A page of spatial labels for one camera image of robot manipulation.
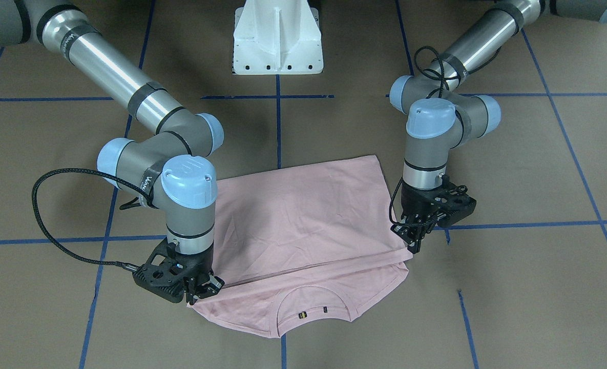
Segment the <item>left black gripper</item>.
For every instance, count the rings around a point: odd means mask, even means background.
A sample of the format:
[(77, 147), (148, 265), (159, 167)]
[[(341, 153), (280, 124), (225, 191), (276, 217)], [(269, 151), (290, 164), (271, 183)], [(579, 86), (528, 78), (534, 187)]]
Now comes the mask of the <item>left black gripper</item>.
[(399, 236), (408, 243), (407, 248), (411, 254), (420, 252), (421, 241), (437, 224), (436, 212), (439, 206), (432, 197), (434, 189), (418, 189), (400, 180), (402, 225), (399, 225)]

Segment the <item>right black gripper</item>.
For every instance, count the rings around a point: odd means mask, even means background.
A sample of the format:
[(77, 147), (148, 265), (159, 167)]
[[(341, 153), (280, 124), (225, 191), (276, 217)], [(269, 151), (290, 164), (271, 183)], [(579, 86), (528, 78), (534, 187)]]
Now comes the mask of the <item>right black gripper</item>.
[(199, 254), (180, 254), (175, 245), (168, 245), (170, 256), (174, 257), (185, 268), (184, 271), (184, 297), (193, 298), (193, 302), (206, 299), (219, 294), (225, 282), (219, 276), (214, 276), (212, 269), (214, 246)]

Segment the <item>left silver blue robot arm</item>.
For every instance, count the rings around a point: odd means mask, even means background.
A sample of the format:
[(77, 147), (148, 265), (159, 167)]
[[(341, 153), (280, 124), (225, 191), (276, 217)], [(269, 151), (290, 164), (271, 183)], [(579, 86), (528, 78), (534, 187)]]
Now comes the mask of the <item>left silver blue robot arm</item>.
[(420, 252), (421, 241), (435, 227), (448, 228), (474, 212), (476, 199), (449, 178), (449, 152), (488, 135), (501, 122), (495, 98), (462, 96), (455, 89), (546, 13), (607, 24), (607, 1), (496, 1), (444, 52), (421, 47), (432, 52), (430, 65), (421, 68), (414, 54), (417, 75), (393, 83), (390, 103), (408, 120), (403, 174), (394, 191), (400, 195), (402, 214), (390, 222), (411, 254)]

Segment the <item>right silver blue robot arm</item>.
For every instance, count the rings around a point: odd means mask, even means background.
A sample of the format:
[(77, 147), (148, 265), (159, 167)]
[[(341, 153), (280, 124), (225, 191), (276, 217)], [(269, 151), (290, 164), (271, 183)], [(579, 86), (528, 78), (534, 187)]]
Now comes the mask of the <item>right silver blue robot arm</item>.
[[(193, 114), (167, 89), (129, 61), (70, 1), (0, 1), (0, 48), (36, 43), (56, 52), (124, 107), (153, 135), (142, 142), (127, 136), (110, 140), (97, 157), (96, 170), (65, 168), (42, 175), (31, 201), (39, 229), (65, 254), (97, 265), (130, 271), (135, 283), (171, 303), (195, 304), (224, 287), (215, 276), (214, 229), (217, 176), (208, 156), (224, 141), (211, 114)], [(100, 261), (65, 248), (46, 228), (38, 207), (39, 186), (62, 173), (102, 177), (132, 192), (120, 210), (136, 207), (165, 214), (165, 237), (142, 265)]]

